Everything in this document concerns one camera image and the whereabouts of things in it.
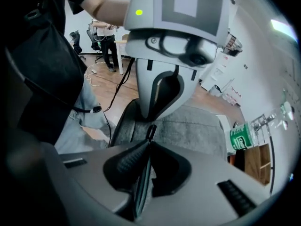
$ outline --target white cable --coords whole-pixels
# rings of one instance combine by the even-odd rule
[[[94,68],[94,65],[88,66],[87,70],[88,70],[90,67],[91,67],[91,68]],[[91,79],[90,75],[94,74],[94,72],[88,74],[88,73],[87,73],[87,70],[86,70],[86,72],[85,72],[85,74],[84,74],[84,78],[87,79],[88,81],[90,81],[90,82],[89,82],[89,85],[91,85],[91,86],[100,86],[100,85],[93,85],[93,84],[92,84],[92,79]]]

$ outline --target white desk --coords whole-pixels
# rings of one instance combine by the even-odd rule
[[[117,47],[117,59],[118,59],[118,65],[119,65],[119,72],[120,74],[123,74],[123,67],[122,67],[122,62],[121,62],[121,53],[120,53],[120,45],[121,44],[126,44],[126,40],[121,40],[121,41],[115,41],[116,47]]]

